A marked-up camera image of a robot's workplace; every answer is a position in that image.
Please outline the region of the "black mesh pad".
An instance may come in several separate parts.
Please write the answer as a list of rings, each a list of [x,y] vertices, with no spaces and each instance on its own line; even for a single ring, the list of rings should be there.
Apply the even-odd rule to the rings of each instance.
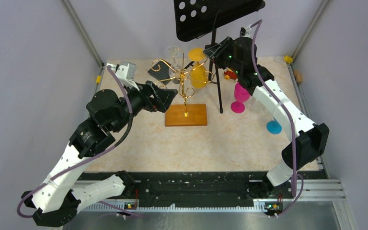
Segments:
[[[151,69],[148,70],[148,74],[155,79],[155,84],[158,87],[166,87],[171,81],[169,75],[169,63],[165,64],[162,61],[157,62]]]

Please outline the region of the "colourful toy train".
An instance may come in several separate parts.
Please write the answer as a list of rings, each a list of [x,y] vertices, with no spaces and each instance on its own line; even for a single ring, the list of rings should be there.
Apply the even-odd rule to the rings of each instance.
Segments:
[[[230,69],[224,71],[224,79],[226,80],[237,80],[237,74]]]

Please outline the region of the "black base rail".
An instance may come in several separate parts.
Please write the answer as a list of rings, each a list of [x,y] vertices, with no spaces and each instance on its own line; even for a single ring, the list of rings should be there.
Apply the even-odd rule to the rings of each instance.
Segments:
[[[273,188],[260,172],[129,172],[135,181],[115,199],[133,199],[139,207],[252,207],[254,199],[291,198],[289,182]]]

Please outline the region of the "blue plastic wine glass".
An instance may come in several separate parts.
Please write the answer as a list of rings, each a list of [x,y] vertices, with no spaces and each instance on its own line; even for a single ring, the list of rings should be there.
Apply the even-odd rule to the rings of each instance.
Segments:
[[[269,133],[273,135],[278,135],[282,132],[282,126],[278,123],[276,119],[269,121],[266,124],[266,129]]]

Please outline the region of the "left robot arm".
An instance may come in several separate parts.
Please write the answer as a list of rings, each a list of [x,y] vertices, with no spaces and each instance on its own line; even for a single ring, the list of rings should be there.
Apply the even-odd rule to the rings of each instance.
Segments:
[[[110,89],[98,91],[87,104],[89,117],[78,125],[53,170],[40,186],[24,192],[21,204],[34,209],[37,226],[61,227],[86,207],[111,197],[131,197],[135,181],[125,171],[76,187],[86,167],[118,147],[128,136],[133,118],[142,110],[165,113],[178,94],[151,81],[123,87],[123,97]]]

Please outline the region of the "gold wine glass rack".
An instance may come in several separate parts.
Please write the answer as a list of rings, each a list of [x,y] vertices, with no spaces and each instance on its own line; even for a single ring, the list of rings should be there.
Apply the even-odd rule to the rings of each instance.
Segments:
[[[162,61],[167,64],[164,59],[156,59],[152,63]],[[185,81],[190,79],[190,71],[187,67],[182,67],[179,71],[180,84],[178,94],[184,100],[183,104],[173,104],[165,113],[166,127],[200,127],[207,126],[207,105],[206,104],[188,104],[187,100],[195,94],[195,88],[186,87]]]

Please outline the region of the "pink plastic wine glass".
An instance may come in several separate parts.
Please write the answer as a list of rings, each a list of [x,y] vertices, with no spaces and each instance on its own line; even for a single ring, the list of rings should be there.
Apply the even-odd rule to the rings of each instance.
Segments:
[[[244,103],[250,99],[250,93],[244,89],[239,83],[236,83],[234,88],[235,101],[231,103],[230,108],[233,112],[241,114],[245,110]]]

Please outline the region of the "yellow corner clip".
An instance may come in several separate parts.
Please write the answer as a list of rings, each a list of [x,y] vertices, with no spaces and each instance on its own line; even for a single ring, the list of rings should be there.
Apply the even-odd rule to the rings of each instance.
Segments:
[[[294,62],[294,59],[293,59],[291,56],[288,56],[288,55],[284,56],[284,57],[283,57],[283,60],[284,60],[286,63],[288,63],[288,64],[292,64],[292,63]]]

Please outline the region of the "clear back wine glass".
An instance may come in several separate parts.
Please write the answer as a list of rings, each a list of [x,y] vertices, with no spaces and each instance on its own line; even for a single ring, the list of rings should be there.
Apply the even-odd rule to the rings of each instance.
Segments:
[[[172,83],[179,84],[180,83],[180,74],[179,71],[182,69],[183,65],[179,63],[179,60],[183,60],[183,51],[178,46],[169,46],[165,51],[168,58],[171,59],[171,63],[168,67],[169,78],[172,78]]]

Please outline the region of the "yellow plastic wine glass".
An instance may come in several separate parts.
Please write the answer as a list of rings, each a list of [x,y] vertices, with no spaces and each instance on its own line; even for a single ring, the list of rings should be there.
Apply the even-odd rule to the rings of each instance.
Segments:
[[[208,76],[203,62],[206,60],[206,55],[203,53],[203,48],[196,47],[188,52],[188,58],[193,61],[193,68],[190,71],[190,80],[193,88],[202,89],[207,85]]]

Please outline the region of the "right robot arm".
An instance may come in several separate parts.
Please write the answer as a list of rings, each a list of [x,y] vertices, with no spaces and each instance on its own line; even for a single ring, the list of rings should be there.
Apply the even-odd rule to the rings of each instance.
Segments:
[[[280,89],[273,74],[257,64],[257,47],[249,37],[225,38],[222,42],[206,45],[203,53],[219,68],[230,69],[238,83],[259,101],[280,124],[290,143],[282,150],[282,160],[265,176],[262,192],[275,197],[281,184],[295,171],[324,153],[330,133],[324,123],[316,124],[305,116]]]

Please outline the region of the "brown wooden block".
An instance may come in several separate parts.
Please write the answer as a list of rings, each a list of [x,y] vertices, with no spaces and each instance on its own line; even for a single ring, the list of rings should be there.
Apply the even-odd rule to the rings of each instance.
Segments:
[[[303,82],[303,76],[302,76],[302,73],[300,71],[295,69],[293,71],[293,74],[294,74],[296,83],[302,83]]]

